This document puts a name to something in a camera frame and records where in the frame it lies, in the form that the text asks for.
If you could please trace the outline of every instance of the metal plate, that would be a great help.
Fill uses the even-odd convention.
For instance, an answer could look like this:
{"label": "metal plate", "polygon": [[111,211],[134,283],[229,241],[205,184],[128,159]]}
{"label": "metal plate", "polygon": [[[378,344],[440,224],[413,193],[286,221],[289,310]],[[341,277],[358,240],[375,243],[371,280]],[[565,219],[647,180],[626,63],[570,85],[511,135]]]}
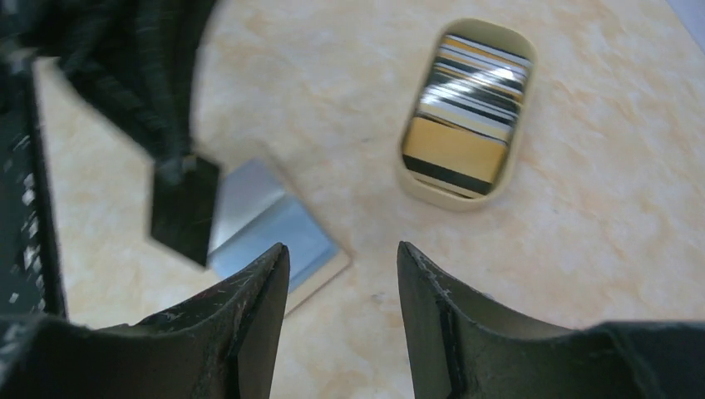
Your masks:
{"label": "metal plate", "polygon": [[221,278],[283,243],[291,257],[292,292],[340,250],[262,160],[245,162],[221,181],[216,204],[209,262]]}
{"label": "metal plate", "polygon": [[705,2],[703,0],[668,0],[700,49],[705,52]]}

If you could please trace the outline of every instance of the beige marble surface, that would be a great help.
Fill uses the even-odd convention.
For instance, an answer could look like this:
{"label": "beige marble surface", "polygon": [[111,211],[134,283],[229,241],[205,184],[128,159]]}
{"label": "beige marble surface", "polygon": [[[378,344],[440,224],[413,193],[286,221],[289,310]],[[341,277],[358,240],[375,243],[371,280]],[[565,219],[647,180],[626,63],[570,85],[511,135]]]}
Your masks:
{"label": "beige marble surface", "polygon": [[[435,35],[523,32],[543,70],[510,188],[451,214],[391,157]],[[266,140],[353,265],[284,323],[273,398],[412,397],[395,255],[552,323],[705,318],[705,56],[664,0],[224,0],[198,135]],[[134,323],[211,285],[145,241],[147,163],[53,73],[41,82],[72,320]]]}

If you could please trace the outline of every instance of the black fabric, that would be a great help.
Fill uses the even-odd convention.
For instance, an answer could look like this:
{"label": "black fabric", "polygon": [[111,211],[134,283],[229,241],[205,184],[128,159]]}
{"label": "black fabric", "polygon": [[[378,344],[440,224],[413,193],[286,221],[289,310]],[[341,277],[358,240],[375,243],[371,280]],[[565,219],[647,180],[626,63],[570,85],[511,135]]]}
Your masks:
{"label": "black fabric", "polygon": [[135,326],[92,331],[46,315],[0,316],[0,398],[265,399],[288,261],[275,245]]}
{"label": "black fabric", "polygon": [[67,308],[32,64],[0,62],[0,314]]}
{"label": "black fabric", "polygon": [[54,2],[32,10],[26,19],[36,26],[25,23],[19,36],[56,57],[76,92],[154,160],[152,237],[203,267],[220,167],[194,153],[190,113],[198,47],[215,4]]}
{"label": "black fabric", "polygon": [[397,267],[416,397],[699,399],[705,393],[705,323],[604,323],[572,331],[495,302],[409,243],[399,245]]}

